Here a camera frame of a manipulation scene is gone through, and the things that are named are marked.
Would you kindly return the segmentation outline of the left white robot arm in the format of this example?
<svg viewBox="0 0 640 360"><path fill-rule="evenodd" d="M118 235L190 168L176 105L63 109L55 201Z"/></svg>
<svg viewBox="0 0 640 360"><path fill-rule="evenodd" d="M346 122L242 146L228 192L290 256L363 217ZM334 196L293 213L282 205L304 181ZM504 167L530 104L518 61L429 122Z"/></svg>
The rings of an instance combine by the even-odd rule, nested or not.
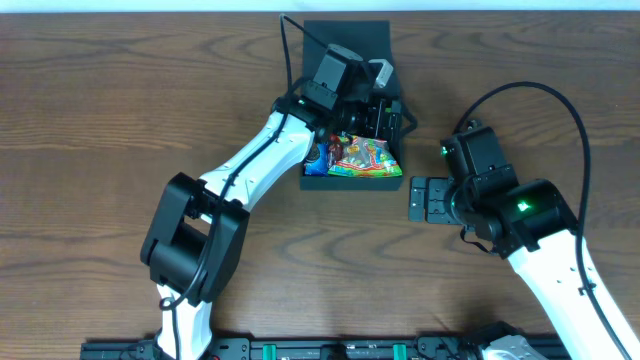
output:
<svg viewBox="0 0 640 360"><path fill-rule="evenodd" d="M365 109L393 72L386 59L330 44L315 75L288 85L238 153L199 178L179 173L168 182L140 251L161 296L159 358L205 355L213 305L238 266L251 210L315 142L365 126Z"/></svg>

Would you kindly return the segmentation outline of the dark green box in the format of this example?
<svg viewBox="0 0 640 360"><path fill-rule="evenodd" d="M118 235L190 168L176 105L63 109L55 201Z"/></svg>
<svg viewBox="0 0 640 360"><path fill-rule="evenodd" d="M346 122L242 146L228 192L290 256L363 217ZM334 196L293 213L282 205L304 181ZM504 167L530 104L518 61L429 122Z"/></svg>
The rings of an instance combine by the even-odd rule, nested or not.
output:
<svg viewBox="0 0 640 360"><path fill-rule="evenodd" d="M391 48L389 21L336 21L306 20L304 27L312 35L327 44L343 46L365 60L386 59L395 67ZM303 41L303 75L315 75L324 55L320 45L305 36ZM401 98L402 87L396 71L383 89L385 95ZM394 129L394 138L388 140L390 152L402 165L404 162L403 137ZM316 177L304 175L301 170L302 191L396 191L402 185L403 176L387 178L351 178L340 176Z"/></svg>

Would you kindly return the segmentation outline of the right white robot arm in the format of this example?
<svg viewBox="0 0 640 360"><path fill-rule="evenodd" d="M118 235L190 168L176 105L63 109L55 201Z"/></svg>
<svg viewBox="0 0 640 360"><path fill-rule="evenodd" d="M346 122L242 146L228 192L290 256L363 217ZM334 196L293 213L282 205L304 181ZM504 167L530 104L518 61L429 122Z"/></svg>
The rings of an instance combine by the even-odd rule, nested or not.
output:
<svg viewBox="0 0 640 360"><path fill-rule="evenodd" d="M441 143L447 212L492 244L541 304L573 359L636 359L639 339L598 274L559 190L520 184L495 132L479 127Z"/></svg>

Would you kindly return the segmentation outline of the green gummy candy bag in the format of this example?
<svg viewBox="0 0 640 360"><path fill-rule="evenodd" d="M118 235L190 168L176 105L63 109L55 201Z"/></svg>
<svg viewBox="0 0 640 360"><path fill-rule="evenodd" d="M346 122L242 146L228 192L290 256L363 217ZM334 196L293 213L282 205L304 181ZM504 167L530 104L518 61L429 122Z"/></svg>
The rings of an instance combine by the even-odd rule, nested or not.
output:
<svg viewBox="0 0 640 360"><path fill-rule="evenodd" d="M351 178L389 178L402 175L398 161L384 140L349 135L343 158L329 168L328 174Z"/></svg>

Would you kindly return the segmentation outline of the blue Oreo cookie pack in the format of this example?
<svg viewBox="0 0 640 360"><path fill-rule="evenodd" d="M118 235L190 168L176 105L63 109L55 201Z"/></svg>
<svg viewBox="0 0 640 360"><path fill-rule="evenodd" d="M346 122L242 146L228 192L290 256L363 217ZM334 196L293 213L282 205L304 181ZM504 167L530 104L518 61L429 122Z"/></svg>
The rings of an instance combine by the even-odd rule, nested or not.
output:
<svg viewBox="0 0 640 360"><path fill-rule="evenodd" d="M325 177L328 175L328 145L314 143L304 161L304 175Z"/></svg>

